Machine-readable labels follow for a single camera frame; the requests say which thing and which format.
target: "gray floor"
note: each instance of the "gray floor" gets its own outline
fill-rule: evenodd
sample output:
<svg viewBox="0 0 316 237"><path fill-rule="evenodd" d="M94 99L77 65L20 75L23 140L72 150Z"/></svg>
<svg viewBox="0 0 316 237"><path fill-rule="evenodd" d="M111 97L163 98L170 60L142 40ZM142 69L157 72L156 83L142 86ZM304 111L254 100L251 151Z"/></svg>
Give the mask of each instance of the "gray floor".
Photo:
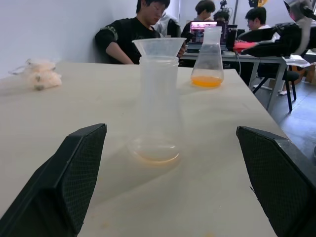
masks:
<svg viewBox="0 0 316 237"><path fill-rule="evenodd" d="M301 82L295 86L297 100L292 102L289 113L287 96L278 96L271 116L279 124L289 139L316 165L316 85ZM256 97L266 107L271 91L260 89Z"/></svg>

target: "glass flask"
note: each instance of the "glass flask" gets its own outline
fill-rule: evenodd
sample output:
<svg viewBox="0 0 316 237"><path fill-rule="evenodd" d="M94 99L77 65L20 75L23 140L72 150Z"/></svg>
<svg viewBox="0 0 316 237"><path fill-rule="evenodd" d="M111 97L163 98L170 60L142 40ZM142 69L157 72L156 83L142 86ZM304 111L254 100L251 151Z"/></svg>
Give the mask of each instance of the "glass flask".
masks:
<svg viewBox="0 0 316 237"><path fill-rule="evenodd" d="M153 164L179 158L182 122L176 90L183 38L140 39L141 90L135 132L127 147L134 157Z"/></svg>
<svg viewBox="0 0 316 237"><path fill-rule="evenodd" d="M191 80L194 85L204 87L219 86L224 80L221 54L222 27L207 27Z"/></svg>

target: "black hair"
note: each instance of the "black hair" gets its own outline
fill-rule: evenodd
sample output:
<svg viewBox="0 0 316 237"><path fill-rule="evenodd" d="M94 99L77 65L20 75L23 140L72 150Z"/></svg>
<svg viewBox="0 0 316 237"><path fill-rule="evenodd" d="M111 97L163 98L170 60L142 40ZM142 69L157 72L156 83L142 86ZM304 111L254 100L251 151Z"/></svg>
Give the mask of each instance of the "black hair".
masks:
<svg viewBox="0 0 316 237"><path fill-rule="evenodd" d="M214 2L212 0L201 0L196 6L197 14L200 15L204 10L206 10L207 12L214 12Z"/></svg>
<svg viewBox="0 0 316 237"><path fill-rule="evenodd" d="M267 11L264 7L255 7L246 14L247 20L254 21L256 18L259 19L261 25L266 23Z"/></svg>
<svg viewBox="0 0 316 237"><path fill-rule="evenodd" d="M225 21L229 20L229 13L226 11L218 11L214 14L214 21L216 21L216 19L218 18L224 18Z"/></svg>
<svg viewBox="0 0 316 237"><path fill-rule="evenodd" d="M159 2L161 4L164 4L166 9L169 7L170 5L170 0L145 0L146 5L149 6L150 4L152 4L153 2ZM136 8L136 13L138 13L141 9L141 5L142 5L142 0L138 0L137 2L137 8Z"/></svg>

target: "man's hand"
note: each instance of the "man's hand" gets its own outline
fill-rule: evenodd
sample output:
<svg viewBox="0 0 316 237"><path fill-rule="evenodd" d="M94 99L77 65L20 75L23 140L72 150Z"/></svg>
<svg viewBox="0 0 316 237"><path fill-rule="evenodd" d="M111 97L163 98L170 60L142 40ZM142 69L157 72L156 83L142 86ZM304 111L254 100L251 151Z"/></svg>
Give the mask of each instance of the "man's hand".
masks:
<svg viewBox="0 0 316 237"><path fill-rule="evenodd" d="M178 57L178 58L181 58L181 57L183 56L183 54L186 52L186 49L187 49L186 43L183 42L183 45L181 46L180 51L179 51L177 57Z"/></svg>

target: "white desk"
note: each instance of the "white desk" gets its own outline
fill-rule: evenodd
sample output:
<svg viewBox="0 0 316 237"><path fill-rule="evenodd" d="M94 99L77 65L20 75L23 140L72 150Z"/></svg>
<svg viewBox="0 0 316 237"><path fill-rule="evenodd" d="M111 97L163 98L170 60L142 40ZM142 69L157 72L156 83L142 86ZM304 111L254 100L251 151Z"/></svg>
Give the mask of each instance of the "white desk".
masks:
<svg viewBox="0 0 316 237"><path fill-rule="evenodd" d="M179 68L187 146L176 167L145 166L126 152L138 66L62 63L63 85L41 92L0 80L0 215L69 133L105 122L80 237L275 237L249 187L236 128L283 132L235 70L216 89L191 86L191 70Z"/></svg>
<svg viewBox="0 0 316 237"><path fill-rule="evenodd" d="M181 59L184 60L197 60L198 53L185 53ZM238 58L233 52L222 53L223 62L238 62ZM249 89L252 90L252 82L256 78L259 63L275 63L279 64L278 72L276 74L276 84L272 90L271 97L268 102L267 111L272 112L273 106L277 98L277 92L282 87L282 78L286 69L286 62L282 57L263 57L256 58L250 55L239 55L239 60L245 63L253 63L252 73L249 82Z"/></svg>

